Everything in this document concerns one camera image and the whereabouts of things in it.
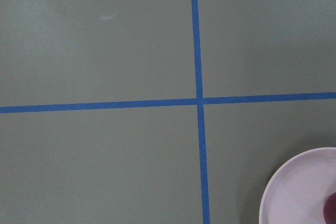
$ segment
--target red fruit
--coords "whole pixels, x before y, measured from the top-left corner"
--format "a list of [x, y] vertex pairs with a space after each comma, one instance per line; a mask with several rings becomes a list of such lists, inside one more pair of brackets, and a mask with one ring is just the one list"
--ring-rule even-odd
[[330, 195], [325, 201], [323, 216], [326, 224], [336, 224], [336, 193]]

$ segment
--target horizontal blue line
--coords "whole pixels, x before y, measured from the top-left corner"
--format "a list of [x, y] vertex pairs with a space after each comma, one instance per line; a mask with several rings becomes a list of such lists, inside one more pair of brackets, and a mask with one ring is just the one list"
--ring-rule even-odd
[[336, 99], [336, 92], [302, 93], [302, 94], [268, 94], [244, 97], [212, 97], [204, 98], [204, 104], [249, 103], [249, 102], [282, 102], [302, 100]]
[[161, 107], [161, 106], [182, 106], [182, 105], [196, 105], [196, 104], [197, 100], [195, 98], [190, 98], [190, 99], [170, 99], [170, 100], [125, 101], [125, 102], [7, 106], [7, 107], [0, 107], [0, 114], [43, 112], [43, 111], [101, 110], [101, 109]]

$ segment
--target food item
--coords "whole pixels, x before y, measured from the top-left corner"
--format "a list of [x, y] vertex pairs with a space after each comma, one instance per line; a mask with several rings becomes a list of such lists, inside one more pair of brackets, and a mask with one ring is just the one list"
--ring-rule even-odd
[[326, 224], [336, 224], [336, 193], [330, 195], [325, 201], [323, 216]]

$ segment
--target pink plate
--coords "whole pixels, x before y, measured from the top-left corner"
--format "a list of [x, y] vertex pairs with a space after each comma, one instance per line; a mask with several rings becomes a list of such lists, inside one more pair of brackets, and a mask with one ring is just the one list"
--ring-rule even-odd
[[336, 192], [336, 148], [303, 152], [284, 163], [262, 196], [259, 224], [325, 224], [323, 205]]

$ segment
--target blue line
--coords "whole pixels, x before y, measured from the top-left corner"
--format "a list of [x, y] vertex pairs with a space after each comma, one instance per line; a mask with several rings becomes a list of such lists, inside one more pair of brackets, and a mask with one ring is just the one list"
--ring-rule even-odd
[[170, 100], [125, 101], [125, 102], [7, 106], [7, 107], [0, 107], [0, 114], [43, 112], [43, 111], [101, 110], [101, 109], [161, 107], [161, 106], [183, 106], [183, 105], [197, 105], [197, 100], [195, 98], [190, 98], [190, 99], [170, 99]]
[[197, 122], [198, 122], [198, 144], [199, 144], [199, 166], [201, 169], [201, 190], [202, 190], [202, 211], [203, 224], [210, 224], [209, 212], [209, 190], [208, 174], [206, 161], [206, 142], [204, 125], [204, 106], [203, 106], [203, 84], [202, 84], [202, 61], [201, 61], [201, 42], [200, 25], [198, 21], [198, 0], [191, 0], [193, 15], [193, 35], [194, 35], [194, 56], [195, 56], [195, 81], [197, 98]]
[[302, 93], [302, 94], [270, 94], [250, 95], [245, 97], [213, 97], [204, 98], [204, 104], [249, 103], [249, 102], [282, 102], [303, 100], [336, 99], [336, 92]]

